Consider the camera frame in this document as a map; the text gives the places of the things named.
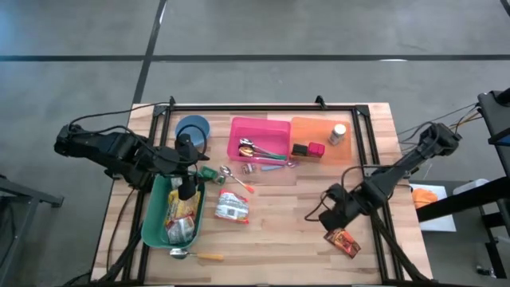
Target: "salt shaker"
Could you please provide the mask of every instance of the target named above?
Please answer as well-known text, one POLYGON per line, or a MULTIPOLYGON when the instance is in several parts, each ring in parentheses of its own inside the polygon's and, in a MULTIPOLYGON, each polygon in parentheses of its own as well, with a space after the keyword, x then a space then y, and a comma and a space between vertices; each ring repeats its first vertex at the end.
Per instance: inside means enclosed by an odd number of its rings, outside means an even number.
POLYGON ((331 135, 329 136, 329 143, 332 145, 337 145, 341 140, 343 140, 343 136, 345 136, 345 132, 347 128, 343 124, 337 124, 331 131, 331 135))

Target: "wooden table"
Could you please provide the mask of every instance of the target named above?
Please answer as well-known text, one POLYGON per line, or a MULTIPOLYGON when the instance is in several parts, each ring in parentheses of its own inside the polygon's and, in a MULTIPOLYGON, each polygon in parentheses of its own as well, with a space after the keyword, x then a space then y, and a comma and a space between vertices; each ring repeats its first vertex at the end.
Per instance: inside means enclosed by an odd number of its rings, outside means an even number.
MULTIPOLYGON (((390 105, 369 104, 379 158, 382 164, 394 163, 401 152, 391 116, 390 105)), ((152 107, 141 108, 131 113, 128 127, 136 133, 148 136, 152 107)), ((193 112, 172 112, 167 146, 173 147, 175 126, 178 121, 193 112)), ((235 116, 288 120, 294 116, 313 117, 352 122, 349 112, 200 112, 211 124, 207 155, 211 158, 207 166, 218 167, 226 164, 237 171, 240 164, 230 162, 226 154, 230 122, 235 116)), ((159 142, 161 126, 156 132, 159 142)), ((330 185, 339 181, 348 167, 359 165, 359 155, 352 140, 352 161, 343 165, 322 166, 317 163, 302 163, 294 169, 285 168, 252 184, 256 191, 249 194, 243 187, 228 179, 224 188, 237 192, 249 199, 249 225, 236 224, 214 218, 214 209, 220 187, 213 183, 206 185, 206 205, 199 238, 191 251, 224 254, 224 262, 187 258, 171 258, 168 250, 151 249, 146 273, 146 284, 185 285, 310 285, 310 284, 352 284, 380 283, 379 268, 375 256, 374 239, 370 219, 359 216, 347 231, 361 245, 354 259, 324 241, 324 228, 319 222, 306 222, 304 216, 319 202, 319 195, 330 185)), ((347 174, 346 188, 350 190, 361 181, 361 172, 353 170, 347 174)), ((94 262, 92 279, 105 273, 108 243, 120 208, 131 189, 125 182, 113 185, 112 196, 94 262)), ((112 261, 119 256, 128 241, 135 205, 135 195, 122 217, 113 243, 112 261)), ((422 233, 407 187, 397 187, 390 200, 392 218, 397 240, 410 260, 431 277, 422 233)), ((131 275, 138 270, 138 256, 141 244, 135 252, 131 275)), ((390 251, 385 246, 385 256, 390 274, 390 251)))

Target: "concrete floor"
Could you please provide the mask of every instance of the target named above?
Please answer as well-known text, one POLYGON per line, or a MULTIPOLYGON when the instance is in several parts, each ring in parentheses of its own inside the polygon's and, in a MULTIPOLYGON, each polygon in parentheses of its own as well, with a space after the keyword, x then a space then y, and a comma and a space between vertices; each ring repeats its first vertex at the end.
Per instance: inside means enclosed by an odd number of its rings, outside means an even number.
MULTIPOLYGON (((5 0, 0 55, 143 55, 158 4, 5 0)), ((155 54, 497 54, 508 53, 509 30, 499 0, 177 0, 167 3, 155 54)), ((0 62, 0 173, 65 196, 60 210, 39 208, 13 285, 58 285, 90 269, 112 182, 94 163, 57 155, 53 143, 75 117, 129 107, 141 66, 0 62)), ((474 103, 480 92, 507 88, 508 70, 510 61, 153 63, 142 102, 169 95, 181 103, 310 102, 316 95, 330 102, 385 101, 397 130, 404 130, 474 103)), ((97 118, 84 126, 127 119, 97 118)), ((427 163, 415 178, 502 176, 484 125, 461 128, 460 148, 427 163)), ((496 284, 469 272, 471 260, 442 257, 443 246, 434 242, 426 244, 437 279, 496 284)))

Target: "green plastic bin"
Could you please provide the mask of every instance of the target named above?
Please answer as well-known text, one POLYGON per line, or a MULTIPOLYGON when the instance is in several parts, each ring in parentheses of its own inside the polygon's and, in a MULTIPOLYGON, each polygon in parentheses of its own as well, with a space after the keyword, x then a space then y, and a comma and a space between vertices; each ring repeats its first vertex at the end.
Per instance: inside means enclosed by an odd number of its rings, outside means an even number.
POLYGON ((194 223, 194 236, 189 242, 178 245, 171 245, 168 242, 167 231, 164 222, 168 211, 168 194, 172 191, 171 179, 161 175, 156 176, 154 185, 152 186, 151 197, 149 199, 149 207, 147 214, 143 220, 142 239, 145 244, 153 248, 164 249, 186 249, 196 240, 198 231, 200 230, 200 222, 204 209, 204 198, 206 197, 206 187, 203 183, 198 185, 197 190, 200 192, 200 200, 198 201, 198 211, 194 223))

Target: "orange plastic tray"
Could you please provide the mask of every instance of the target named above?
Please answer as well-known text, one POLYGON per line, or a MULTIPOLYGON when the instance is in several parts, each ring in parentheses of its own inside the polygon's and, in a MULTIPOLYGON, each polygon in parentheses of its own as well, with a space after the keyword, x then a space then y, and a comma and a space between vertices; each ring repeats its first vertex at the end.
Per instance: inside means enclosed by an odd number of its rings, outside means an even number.
POLYGON ((317 161, 323 164, 344 164, 352 161, 351 153, 351 124, 338 120, 321 120, 304 117, 293 117, 290 134, 291 147, 294 144, 308 146, 310 142, 323 144, 326 148, 322 158, 297 156, 299 160, 317 161), (343 124, 347 128, 345 136, 339 144, 333 146, 328 138, 336 124, 343 124))

